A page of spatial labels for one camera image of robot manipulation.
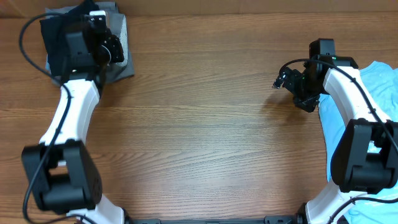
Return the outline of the black t-shirt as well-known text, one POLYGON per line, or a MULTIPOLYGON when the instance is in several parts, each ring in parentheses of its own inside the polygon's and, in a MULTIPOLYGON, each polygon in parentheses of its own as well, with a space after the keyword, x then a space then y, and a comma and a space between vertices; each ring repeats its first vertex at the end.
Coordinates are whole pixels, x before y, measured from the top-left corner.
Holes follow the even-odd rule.
POLYGON ((69 54, 65 28, 74 22, 78 22, 81 15, 99 9, 94 1, 87 0, 75 7, 64 7, 49 11, 66 14, 65 17, 51 16, 48 19, 40 20, 41 34, 47 51, 47 62, 53 76, 60 76, 65 71, 66 58, 69 54))

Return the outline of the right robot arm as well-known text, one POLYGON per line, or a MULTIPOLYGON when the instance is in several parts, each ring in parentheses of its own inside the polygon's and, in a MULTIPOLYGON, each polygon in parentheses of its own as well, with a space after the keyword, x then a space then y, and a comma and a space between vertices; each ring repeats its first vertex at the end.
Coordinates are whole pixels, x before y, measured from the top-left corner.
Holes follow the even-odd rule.
POLYGON ((335 53, 333 39, 309 45, 309 57, 300 59, 304 71, 285 63, 273 87, 293 94, 294 105, 314 111, 321 94, 330 95, 345 123, 345 131, 331 157, 331 180, 295 215, 265 217, 266 223, 342 223, 341 217, 359 201, 383 204, 383 189, 397 183, 397 123, 373 100, 352 57, 335 53))

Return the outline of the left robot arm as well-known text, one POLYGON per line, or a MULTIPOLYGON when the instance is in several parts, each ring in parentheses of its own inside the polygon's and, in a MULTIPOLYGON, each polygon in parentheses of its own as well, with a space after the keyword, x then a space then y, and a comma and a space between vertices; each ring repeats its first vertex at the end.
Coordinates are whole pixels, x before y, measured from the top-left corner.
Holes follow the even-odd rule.
POLYGON ((74 16, 65 28, 67 45, 61 74, 60 101, 38 144, 22 151, 29 181, 26 198, 59 220, 80 223, 129 223, 125 209, 104 194, 102 181, 85 142, 90 119, 106 83, 106 69, 124 61, 124 50, 104 11, 74 16))

